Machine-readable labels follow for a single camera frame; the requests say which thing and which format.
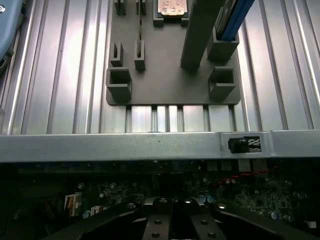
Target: screw hole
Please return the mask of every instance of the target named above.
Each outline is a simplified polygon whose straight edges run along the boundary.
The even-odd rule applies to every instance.
[[[153,233],[151,234],[151,237],[153,237],[154,239],[156,239],[156,238],[160,237],[160,234],[157,233],[157,232],[153,232]]]
[[[209,238],[215,238],[216,237],[216,234],[214,232],[209,232],[208,233],[208,237]]]

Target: dark gray mounting plate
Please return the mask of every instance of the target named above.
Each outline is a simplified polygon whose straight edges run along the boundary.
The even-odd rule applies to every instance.
[[[135,69],[135,41],[138,40],[138,15],[136,1],[128,0],[126,15],[118,16],[112,9],[110,58],[114,43],[121,42],[124,50],[123,67],[129,68],[132,78],[132,96],[127,102],[117,102],[106,90],[110,105],[232,105],[240,99],[240,72],[237,51],[227,64],[214,64],[207,60],[207,51],[196,73],[189,73],[180,67],[187,28],[179,23],[166,23],[163,27],[153,26],[153,1],[146,1],[147,15],[142,17],[142,39],[145,42],[145,71]],[[234,90],[222,102],[209,98],[208,78],[214,66],[234,68]]]

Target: mounting hole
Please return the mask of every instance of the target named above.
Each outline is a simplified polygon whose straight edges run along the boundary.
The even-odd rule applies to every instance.
[[[160,237],[160,234],[157,233],[157,232],[153,232],[153,233],[151,234],[151,237],[153,237],[154,239],[157,239],[158,237]]]
[[[215,238],[216,237],[216,234],[214,232],[209,232],[208,233],[208,237],[209,238]]]
[[[208,221],[207,220],[201,220],[201,224],[202,225],[208,225]]]

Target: metal frame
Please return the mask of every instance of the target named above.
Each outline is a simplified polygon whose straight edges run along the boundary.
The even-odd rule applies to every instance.
[[[231,138],[260,137],[261,152],[231,153]],[[320,157],[320,130],[0,136],[0,163]]]

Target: ribbed metal panel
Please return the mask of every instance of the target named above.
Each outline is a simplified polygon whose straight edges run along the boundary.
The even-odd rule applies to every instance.
[[[111,2],[29,0],[0,85],[3,134],[320,129],[319,0],[255,1],[239,30],[239,104],[130,109],[106,102]]]

